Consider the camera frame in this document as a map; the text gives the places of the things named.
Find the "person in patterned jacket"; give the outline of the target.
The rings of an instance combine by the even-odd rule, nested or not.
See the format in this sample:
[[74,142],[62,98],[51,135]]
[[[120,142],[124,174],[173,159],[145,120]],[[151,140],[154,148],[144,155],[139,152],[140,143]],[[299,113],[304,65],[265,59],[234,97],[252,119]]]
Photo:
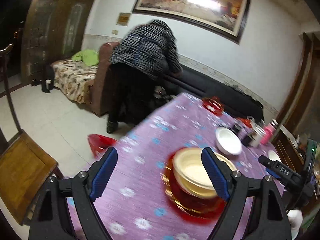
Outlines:
[[115,132],[125,112],[124,122],[139,124],[150,112],[156,80],[165,73],[179,76],[176,39],[161,20],[151,20],[131,29],[110,57],[114,90],[108,114],[107,132]]

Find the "white paper bowl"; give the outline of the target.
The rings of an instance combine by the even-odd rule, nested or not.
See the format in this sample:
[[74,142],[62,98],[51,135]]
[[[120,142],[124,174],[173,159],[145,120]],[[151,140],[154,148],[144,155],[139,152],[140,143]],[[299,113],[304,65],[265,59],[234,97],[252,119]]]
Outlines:
[[273,151],[273,150],[269,150],[268,151],[268,158],[271,160],[271,161],[278,161],[281,163],[281,159],[280,157],[278,156],[278,154]]

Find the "white plastic jar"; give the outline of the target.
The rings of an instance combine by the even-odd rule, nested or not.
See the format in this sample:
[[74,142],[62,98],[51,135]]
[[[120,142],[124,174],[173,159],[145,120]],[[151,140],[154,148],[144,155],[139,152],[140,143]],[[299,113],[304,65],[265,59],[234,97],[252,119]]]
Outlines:
[[264,129],[261,126],[254,124],[251,132],[252,140],[249,143],[249,145],[251,147],[258,147],[258,145],[260,144],[260,142],[262,141],[265,135],[266,133]]

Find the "cream ribbed bowl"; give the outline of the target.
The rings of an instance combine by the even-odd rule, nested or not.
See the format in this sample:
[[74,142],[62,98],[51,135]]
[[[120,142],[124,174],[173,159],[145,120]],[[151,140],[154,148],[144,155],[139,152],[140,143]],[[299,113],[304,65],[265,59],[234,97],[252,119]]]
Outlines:
[[182,190],[201,199],[217,197],[213,184],[202,164],[201,148],[178,150],[172,159],[175,179]]

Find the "red plastic bag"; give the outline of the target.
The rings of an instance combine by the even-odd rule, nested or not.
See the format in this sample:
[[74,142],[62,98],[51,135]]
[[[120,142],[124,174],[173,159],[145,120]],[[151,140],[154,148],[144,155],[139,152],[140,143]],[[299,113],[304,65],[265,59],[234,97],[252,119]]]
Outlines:
[[242,124],[247,126],[248,128],[252,128],[251,120],[248,118],[237,118],[238,121],[240,121]]

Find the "wooden chair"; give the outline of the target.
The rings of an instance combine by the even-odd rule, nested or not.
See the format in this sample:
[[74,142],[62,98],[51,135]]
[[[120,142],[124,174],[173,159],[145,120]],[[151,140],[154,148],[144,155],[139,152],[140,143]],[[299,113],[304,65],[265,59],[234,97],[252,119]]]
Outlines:
[[17,133],[7,140],[1,133],[1,200],[19,224],[31,220],[29,213],[38,198],[38,191],[50,176],[64,178],[58,162],[44,151],[20,126],[12,102],[7,75],[9,44],[1,50],[1,72],[5,95]]

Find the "large red glass plate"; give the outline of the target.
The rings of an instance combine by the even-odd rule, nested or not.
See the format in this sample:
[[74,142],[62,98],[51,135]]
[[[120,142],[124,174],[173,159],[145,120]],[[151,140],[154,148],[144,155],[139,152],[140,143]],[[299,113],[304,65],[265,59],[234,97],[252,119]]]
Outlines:
[[161,174],[164,195],[169,210],[183,221],[194,224],[209,224],[221,216],[226,202],[217,196],[213,188],[201,188],[175,174],[173,158],[178,152],[186,150],[186,148],[181,148],[172,152],[167,158],[167,163]]

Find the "small red plate far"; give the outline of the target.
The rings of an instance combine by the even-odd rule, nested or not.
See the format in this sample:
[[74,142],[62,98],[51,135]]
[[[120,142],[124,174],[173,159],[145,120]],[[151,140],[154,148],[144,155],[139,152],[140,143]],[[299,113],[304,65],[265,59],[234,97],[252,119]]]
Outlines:
[[210,113],[214,114],[215,116],[221,116],[223,114],[223,104],[216,96],[213,96],[211,98],[203,98],[202,105],[206,110],[210,111]]

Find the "black bag on floor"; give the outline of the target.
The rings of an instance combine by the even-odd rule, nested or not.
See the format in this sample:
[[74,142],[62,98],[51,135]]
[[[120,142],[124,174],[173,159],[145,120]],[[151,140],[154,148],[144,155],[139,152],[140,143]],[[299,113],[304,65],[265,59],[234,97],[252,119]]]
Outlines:
[[42,72],[41,87],[44,93],[49,93],[54,88],[55,73],[52,66],[44,67]]

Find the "dark jar with cork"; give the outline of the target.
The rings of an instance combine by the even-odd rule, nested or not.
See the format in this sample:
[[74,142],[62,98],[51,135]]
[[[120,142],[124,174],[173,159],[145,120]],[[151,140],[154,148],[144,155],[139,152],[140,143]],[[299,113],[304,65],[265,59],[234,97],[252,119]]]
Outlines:
[[251,142],[254,140],[255,131],[250,131],[247,135],[244,136],[241,143],[245,147],[249,147],[251,145]]

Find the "framed horse painting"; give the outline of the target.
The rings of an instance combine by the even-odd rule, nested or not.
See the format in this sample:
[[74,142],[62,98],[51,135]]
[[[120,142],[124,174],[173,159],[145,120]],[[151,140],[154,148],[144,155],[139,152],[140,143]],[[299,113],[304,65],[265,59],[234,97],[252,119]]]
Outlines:
[[251,0],[136,0],[133,12],[192,24],[239,43]]

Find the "red dustpan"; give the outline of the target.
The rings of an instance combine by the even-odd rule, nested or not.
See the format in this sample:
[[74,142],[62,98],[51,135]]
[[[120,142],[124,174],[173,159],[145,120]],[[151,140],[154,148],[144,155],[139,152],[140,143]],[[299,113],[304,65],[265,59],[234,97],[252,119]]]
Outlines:
[[99,158],[109,147],[112,147],[117,142],[116,139],[99,134],[90,134],[87,140],[95,158]]

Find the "green cloth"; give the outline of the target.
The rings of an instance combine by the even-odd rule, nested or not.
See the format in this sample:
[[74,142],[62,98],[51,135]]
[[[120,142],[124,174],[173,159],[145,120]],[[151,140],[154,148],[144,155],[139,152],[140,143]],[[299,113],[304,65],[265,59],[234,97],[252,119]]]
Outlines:
[[96,66],[99,63],[99,54],[94,49],[85,49],[74,54],[71,59],[82,61],[87,66]]

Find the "black leather sofa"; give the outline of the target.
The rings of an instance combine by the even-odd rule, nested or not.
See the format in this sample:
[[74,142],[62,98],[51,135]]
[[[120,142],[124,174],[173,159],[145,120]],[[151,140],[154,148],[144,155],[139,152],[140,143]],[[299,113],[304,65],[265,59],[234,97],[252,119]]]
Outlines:
[[182,75],[163,75],[160,80],[171,95],[189,93],[199,99],[215,96],[220,99],[224,111],[234,118],[251,116],[257,122],[264,120],[263,105],[258,100],[187,66],[183,66]]

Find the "purple floral tablecloth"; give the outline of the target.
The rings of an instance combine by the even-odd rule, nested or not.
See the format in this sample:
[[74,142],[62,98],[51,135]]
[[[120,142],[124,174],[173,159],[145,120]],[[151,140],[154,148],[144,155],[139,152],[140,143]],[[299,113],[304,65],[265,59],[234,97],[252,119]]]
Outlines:
[[231,170],[262,179],[261,155],[272,144],[242,147],[249,133],[236,120],[216,116],[202,100],[182,93],[154,111],[116,144],[118,161],[103,195],[94,202],[113,239],[207,239],[225,201],[216,193],[201,161],[209,147]]

